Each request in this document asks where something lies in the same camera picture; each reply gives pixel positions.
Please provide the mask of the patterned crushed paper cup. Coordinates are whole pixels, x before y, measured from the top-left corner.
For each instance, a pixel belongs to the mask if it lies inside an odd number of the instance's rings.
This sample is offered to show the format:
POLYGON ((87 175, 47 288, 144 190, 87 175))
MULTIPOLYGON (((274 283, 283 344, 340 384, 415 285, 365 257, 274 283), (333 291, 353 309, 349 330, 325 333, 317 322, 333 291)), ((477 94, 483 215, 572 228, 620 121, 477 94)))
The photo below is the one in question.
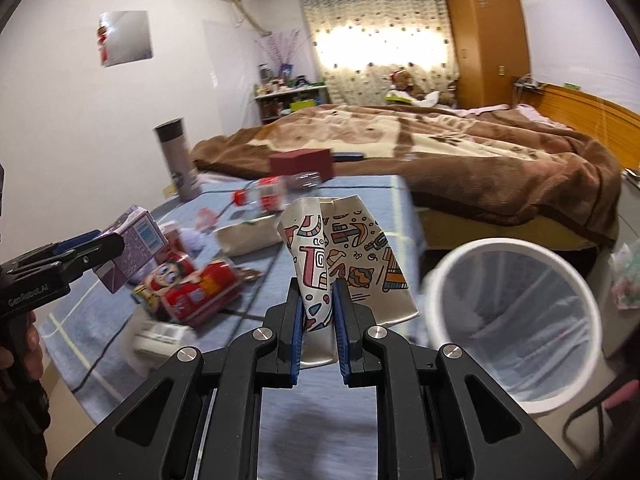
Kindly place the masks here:
POLYGON ((392 245, 359 196, 299 198, 282 211, 278 233, 293 259, 308 332, 332 324, 339 278, 380 325, 418 315, 392 245))

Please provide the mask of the white trash bin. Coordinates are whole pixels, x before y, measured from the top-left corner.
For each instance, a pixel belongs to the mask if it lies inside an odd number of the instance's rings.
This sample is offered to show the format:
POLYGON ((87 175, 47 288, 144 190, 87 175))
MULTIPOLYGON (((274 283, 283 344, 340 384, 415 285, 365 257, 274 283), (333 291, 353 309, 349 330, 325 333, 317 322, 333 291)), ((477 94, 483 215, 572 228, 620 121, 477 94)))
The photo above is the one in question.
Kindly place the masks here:
POLYGON ((570 402, 600 359, 600 309, 587 282, 526 240, 454 249, 426 274, 420 312, 432 348, 461 347, 531 415, 570 402))

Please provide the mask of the purple carton box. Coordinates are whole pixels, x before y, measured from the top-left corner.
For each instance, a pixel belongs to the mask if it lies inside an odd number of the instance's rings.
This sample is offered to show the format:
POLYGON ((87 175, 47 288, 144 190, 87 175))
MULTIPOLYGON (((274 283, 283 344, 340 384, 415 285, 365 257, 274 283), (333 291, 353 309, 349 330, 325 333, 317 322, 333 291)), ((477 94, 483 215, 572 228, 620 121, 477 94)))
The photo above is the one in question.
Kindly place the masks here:
POLYGON ((124 248, 119 255, 97 266, 94 273, 114 294, 167 246, 167 240, 152 214, 137 205, 130 206, 99 238, 112 234, 122 238, 124 248))

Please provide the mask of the white small package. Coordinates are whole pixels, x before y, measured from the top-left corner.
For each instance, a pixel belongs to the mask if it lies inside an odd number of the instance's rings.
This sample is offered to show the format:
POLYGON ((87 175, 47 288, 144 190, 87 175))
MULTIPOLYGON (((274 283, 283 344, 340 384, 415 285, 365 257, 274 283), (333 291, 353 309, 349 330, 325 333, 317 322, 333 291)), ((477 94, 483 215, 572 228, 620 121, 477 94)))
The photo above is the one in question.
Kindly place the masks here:
POLYGON ((157 368, 180 348, 192 344, 194 338, 195 332, 189 326, 145 321, 134 332, 131 349, 146 366, 157 368))

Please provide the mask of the blue grey table cloth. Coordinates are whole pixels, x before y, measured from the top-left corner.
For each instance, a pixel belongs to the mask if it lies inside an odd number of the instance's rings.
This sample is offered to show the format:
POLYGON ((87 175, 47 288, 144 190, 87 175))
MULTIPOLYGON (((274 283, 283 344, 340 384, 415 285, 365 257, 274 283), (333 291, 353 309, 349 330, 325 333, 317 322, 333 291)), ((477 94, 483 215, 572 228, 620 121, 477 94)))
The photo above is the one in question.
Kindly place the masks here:
MULTIPOLYGON (((340 177, 318 193, 360 196, 387 233, 411 289, 419 289, 425 242, 401 177, 340 177)), ((204 351, 257 327, 269 307, 285 300, 294 269, 282 245, 238 263, 258 270, 258 280, 198 331, 192 341, 204 351)), ((58 374, 49 385, 48 468, 142 383, 148 369, 129 351, 128 342, 143 315, 129 289, 112 295, 93 273, 75 282, 52 309, 39 312, 40 335, 58 374)), ((262 408, 259 478, 373 479, 378 474, 375 391, 344 387, 335 365, 304 370, 293 390, 266 391, 262 408)))

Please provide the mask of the red snack can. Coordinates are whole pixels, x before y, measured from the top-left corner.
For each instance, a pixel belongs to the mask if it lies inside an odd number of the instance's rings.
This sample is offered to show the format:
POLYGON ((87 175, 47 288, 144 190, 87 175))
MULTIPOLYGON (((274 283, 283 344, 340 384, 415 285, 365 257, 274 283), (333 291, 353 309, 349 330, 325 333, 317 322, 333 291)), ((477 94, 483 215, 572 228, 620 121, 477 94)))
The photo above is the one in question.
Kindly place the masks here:
POLYGON ((242 281, 240 271, 226 259, 197 268, 186 254, 172 252, 132 296, 157 321, 197 328, 240 296, 242 281))

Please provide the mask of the clear plastic water bottle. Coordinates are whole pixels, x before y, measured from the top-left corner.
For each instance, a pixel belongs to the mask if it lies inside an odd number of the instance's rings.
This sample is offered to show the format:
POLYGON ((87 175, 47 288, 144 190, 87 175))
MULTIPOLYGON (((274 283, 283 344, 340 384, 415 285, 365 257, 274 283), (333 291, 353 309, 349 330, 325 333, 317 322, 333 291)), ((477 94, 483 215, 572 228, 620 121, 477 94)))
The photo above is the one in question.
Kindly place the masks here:
POLYGON ((265 177, 252 182, 247 188, 235 191, 232 204, 238 207, 278 212, 285 210, 300 196, 318 188, 321 183, 322 179, 318 172, 265 177))

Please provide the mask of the dark red box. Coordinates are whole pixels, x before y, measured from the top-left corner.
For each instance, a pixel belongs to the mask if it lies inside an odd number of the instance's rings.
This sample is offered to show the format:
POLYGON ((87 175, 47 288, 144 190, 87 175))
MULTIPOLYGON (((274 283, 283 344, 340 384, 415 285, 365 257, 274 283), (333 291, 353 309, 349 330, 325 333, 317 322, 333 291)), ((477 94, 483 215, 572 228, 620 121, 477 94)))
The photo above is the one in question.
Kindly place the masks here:
POLYGON ((334 177, 333 155, 327 148, 301 148, 274 153, 269 156, 269 168, 272 176, 316 172, 322 182, 334 177))

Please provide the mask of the brown blanket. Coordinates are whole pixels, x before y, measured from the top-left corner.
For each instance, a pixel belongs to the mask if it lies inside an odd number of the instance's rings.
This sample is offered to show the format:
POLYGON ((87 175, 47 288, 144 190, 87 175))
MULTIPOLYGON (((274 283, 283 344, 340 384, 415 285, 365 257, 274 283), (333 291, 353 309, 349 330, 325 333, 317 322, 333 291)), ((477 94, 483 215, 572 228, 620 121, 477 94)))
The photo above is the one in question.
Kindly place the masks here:
POLYGON ((620 163, 600 142, 518 110, 460 116, 411 106, 322 105, 198 142, 198 170, 258 179, 296 150, 358 153, 339 176, 397 174, 416 205, 496 226, 546 217, 591 243, 618 235, 620 163))

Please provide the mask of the green plastic bag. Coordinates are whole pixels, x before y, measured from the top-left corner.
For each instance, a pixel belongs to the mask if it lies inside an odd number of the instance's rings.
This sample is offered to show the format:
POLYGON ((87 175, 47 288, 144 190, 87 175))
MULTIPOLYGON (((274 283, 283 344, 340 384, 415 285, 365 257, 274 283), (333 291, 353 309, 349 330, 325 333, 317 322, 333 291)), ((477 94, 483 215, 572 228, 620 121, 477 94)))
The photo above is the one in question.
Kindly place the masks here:
POLYGON ((620 310, 640 307, 640 240, 623 244, 608 260, 612 274, 611 295, 620 310))

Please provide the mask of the teddy bear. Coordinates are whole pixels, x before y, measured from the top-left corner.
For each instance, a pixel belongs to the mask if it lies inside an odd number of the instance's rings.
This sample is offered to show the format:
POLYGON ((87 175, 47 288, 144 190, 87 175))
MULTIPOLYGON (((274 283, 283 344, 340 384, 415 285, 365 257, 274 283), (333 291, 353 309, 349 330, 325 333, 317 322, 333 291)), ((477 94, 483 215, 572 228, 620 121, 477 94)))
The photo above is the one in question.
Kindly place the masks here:
POLYGON ((426 92, 405 68, 398 68, 398 70, 395 70, 390 75, 390 80, 392 81, 395 90, 406 92, 413 99, 422 101, 426 97, 426 92))

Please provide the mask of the purple dried flower vase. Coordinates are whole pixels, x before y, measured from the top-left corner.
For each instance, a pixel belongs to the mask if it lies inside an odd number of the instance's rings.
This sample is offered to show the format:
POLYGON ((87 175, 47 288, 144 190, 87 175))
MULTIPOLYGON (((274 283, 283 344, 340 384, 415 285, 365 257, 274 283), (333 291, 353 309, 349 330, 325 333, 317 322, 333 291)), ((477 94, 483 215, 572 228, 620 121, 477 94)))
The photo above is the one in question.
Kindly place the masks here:
POLYGON ((278 77, 286 84, 293 73, 293 58, 297 52, 300 30, 293 28, 283 32, 268 32, 256 40, 258 48, 267 55, 278 77))

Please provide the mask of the patterned window curtain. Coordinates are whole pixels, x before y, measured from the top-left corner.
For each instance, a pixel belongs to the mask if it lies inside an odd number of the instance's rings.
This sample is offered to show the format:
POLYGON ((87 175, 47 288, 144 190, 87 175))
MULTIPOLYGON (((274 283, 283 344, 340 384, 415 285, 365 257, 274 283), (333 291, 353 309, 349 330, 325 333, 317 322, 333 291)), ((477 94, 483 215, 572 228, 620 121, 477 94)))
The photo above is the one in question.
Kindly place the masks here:
POLYGON ((300 0, 334 104, 383 105, 392 73, 426 92, 459 78, 446 0, 300 0))

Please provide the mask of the orange wooden wardrobe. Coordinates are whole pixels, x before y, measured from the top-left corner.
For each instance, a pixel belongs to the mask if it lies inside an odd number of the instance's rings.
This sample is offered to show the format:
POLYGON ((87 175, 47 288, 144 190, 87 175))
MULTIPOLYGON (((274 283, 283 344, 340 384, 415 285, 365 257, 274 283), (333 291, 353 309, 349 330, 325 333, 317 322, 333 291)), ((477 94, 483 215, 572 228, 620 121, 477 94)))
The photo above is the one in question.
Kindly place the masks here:
POLYGON ((530 73, 521 0, 446 0, 459 67, 462 108, 510 104, 530 73))

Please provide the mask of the wooden bed headboard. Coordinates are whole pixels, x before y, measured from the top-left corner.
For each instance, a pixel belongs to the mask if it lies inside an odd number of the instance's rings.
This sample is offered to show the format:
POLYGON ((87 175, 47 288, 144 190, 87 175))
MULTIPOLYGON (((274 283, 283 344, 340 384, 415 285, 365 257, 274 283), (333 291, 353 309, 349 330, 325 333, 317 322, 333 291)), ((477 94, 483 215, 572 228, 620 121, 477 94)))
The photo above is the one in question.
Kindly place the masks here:
POLYGON ((638 113, 600 96, 554 84, 546 84, 541 90, 524 89, 522 101, 554 122, 597 139, 617 157, 623 168, 639 168, 638 113))

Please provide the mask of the wall poster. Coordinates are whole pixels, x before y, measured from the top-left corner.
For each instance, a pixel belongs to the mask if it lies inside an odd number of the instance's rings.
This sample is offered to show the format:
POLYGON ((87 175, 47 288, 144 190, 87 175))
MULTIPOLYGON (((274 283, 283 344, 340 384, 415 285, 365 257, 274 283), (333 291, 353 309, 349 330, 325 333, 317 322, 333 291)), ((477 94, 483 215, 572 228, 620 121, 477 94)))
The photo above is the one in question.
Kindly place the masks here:
POLYGON ((103 67, 149 60, 153 57, 149 17, 146 11, 103 12, 96 34, 103 67))

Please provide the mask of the white wall shelf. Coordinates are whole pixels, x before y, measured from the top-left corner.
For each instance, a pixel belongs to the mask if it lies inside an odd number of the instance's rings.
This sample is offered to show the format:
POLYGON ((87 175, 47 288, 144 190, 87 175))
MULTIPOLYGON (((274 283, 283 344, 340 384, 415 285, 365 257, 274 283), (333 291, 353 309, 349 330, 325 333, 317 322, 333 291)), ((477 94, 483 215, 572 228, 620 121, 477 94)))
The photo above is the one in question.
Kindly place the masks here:
POLYGON ((288 116, 306 107, 331 103, 328 87, 324 84, 286 88, 271 93, 263 93, 256 96, 255 102, 263 125, 271 124, 281 117, 288 116))

